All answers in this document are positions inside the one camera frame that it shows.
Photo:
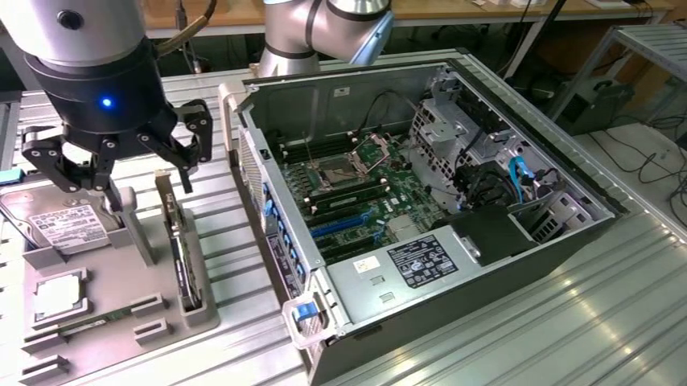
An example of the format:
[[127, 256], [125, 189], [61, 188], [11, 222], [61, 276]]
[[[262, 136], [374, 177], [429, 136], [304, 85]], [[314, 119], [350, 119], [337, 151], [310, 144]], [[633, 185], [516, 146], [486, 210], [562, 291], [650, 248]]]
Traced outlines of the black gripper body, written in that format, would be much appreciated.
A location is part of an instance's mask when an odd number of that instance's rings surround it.
[[178, 119], [162, 91], [149, 39], [109, 64], [70, 68], [30, 54], [25, 62], [65, 124], [67, 143], [97, 154], [102, 141], [111, 139], [117, 156], [149, 152], [139, 135], [169, 143]]

